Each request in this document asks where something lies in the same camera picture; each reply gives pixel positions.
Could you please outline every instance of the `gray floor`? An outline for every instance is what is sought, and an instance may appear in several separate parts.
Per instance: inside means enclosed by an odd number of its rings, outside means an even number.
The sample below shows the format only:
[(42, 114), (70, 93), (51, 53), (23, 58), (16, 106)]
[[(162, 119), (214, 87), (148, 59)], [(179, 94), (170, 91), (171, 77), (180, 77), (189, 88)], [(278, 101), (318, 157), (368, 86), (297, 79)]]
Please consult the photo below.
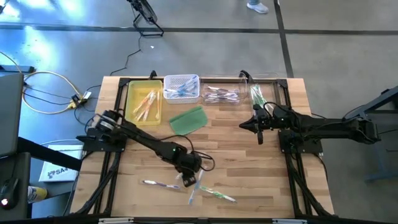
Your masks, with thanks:
[[(4, 24), (38, 23), (47, 25), (131, 27), (131, 9), (118, 1), (38, 1), (27, 5), (11, 0), (12, 10), (0, 15)], [(159, 24), (169, 28), (277, 29), (272, 1), (268, 15), (250, 11), (244, 0), (151, 0)], [(320, 30), (398, 30), (393, 0), (280, 0), (286, 29)], [(124, 66), (126, 56), (137, 50), (136, 32), (65, 32), (0, 30), (1, 51), (21, 65), (33, 65), (66, 75), (84, 91), (100, 84), (103, 76)], [(287, 35), (294, 77), (304, 78), (314, 113), (341, 117), (350, 109), (377, 97), (386, 88), (398, 85), (398, 35)], [(128, 69), (117, 75), (161, 75), (197, 73), (237, 74), (276, 72), (286, 77), (279, 34), (222, 32), (168, 32), (161, 39), (141, 39), (142, 52), (132, 56)], [(0, 57), (0, 63), (8, 64)], [(69, 96), (73, 90), (58, 78), (41, 75), (31, 78), (34, 88)], [(29, 99), (43, 110), (58, 110)], [(78, 111), (80, 119), (92, 116)], [(35, 142), (70, 139), (83, 133), (73, 112), (38, 114), (22, 106), (20, 136)], [(388, 134), (396, 138), (397, 133)], [(398, 180), (365, 184), (368, 174), (377, 172), (374, 149), (345, 140), (322, 141), (329, 187), (337, 215), (346, 218), (396, 222)], [(383, 144), (394, 147), (397, 144)], [(386, 164), (398, 153), (385, 153)], [(37, 180), (41, 162), (32, 162), (31, 179)], [(60, 215), (66, 197), (34, 205), (34, 217)]]

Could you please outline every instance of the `black tripod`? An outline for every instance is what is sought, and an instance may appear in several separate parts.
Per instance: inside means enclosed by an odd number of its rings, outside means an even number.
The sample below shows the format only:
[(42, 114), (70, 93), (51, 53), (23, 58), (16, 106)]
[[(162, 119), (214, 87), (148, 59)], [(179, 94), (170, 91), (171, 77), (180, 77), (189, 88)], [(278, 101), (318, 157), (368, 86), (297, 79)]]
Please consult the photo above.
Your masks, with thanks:
[[(132, 25), (134, 28), (137, 29), (137, 31), (140, 33), (141, 36), (143, 37), (163, 37), (164, 31), (163, 29), (156, 23), (157, 21), (157, 16), (149, 3), (146, 0), (127, 0), (131, 4), (131, 9), (136, 10), (139, 14), (136, 16), (132, 22)], [(144, 18), (148, 24), (155, 25), (160, 31), (160, 33), (156, 34), (145, 34), (143, 29), (138, 26), (138, 22), (140, 21), (141, 18)]]

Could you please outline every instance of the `white basket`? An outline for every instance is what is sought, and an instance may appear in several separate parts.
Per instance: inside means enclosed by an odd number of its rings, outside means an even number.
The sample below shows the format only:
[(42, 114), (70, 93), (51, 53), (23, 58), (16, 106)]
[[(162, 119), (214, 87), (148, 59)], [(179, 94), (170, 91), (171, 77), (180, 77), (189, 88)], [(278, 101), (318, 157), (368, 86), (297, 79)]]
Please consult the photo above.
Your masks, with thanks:
[[(176, 90), (178, 87), (189, 81), (191, 78), (196, 78), (198, 87), (195, 90), (195, 96), (182, 96), (170, 98), (170, 93), (166, 89)], [(198, 75), (167, 75), (164, 77), (163, 96), (169, 104), (184, 104), (184, 103), (198, 103), (200, 96), (200, 82)]]

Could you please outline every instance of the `white shoe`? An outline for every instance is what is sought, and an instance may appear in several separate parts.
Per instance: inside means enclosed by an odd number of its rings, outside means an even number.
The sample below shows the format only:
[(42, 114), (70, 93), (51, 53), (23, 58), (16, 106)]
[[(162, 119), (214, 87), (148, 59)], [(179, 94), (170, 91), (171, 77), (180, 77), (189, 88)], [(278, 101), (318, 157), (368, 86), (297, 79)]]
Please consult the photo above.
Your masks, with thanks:
[(265, 14), (268, 13), (268, 8), (267, 6), (263, 5), (262, 3), (256, 4), (256, 5), (250, 5), (249, 3), (246, 5), (249, 9), (253, 9), (254, 11)]

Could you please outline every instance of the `green cloth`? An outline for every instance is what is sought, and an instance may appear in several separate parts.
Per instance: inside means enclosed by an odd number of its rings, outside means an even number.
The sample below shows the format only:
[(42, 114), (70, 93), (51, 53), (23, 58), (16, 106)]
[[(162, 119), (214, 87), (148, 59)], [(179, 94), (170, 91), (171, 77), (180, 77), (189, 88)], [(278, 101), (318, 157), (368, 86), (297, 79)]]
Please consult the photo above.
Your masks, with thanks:
[(170, 126), (176, 134), (188, 134), (207, 124), (207, 116), (201, 106), (192, 108), (170, 119)]

